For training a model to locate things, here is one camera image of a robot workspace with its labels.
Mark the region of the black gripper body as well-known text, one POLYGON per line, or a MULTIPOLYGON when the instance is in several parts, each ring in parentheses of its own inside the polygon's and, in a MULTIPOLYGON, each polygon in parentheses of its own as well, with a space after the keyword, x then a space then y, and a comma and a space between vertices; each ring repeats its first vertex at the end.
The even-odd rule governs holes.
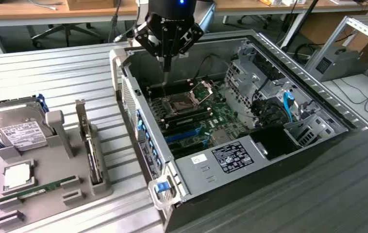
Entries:
POLYGON ((151 31, 162 32, 165 27, 189 31, 195 24, 195 0, 150 0, 147 25, 151 31))

